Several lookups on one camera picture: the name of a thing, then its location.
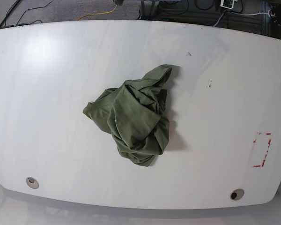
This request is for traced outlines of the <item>green t-shirt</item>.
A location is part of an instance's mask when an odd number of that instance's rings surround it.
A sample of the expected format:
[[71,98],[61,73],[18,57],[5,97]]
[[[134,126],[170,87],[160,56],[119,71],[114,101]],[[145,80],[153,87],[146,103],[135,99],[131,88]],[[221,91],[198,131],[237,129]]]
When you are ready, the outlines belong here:
[[171,72],[172,66],[160,65],[141,79],[106,89],[83,109],[112,136],[120,156],[136,165],[150,166],[168,145],[170,122],[164,115],[167,90],[163,86]]

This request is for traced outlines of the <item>red tape rectangle marking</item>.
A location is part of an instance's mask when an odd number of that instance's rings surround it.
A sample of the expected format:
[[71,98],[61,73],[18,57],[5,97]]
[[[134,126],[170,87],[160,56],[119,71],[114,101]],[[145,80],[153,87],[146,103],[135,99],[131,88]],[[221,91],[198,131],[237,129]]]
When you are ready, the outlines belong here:
[[250,164],[252,167],[263,167],[272,140],[271,133],[258,132],[254,138]]

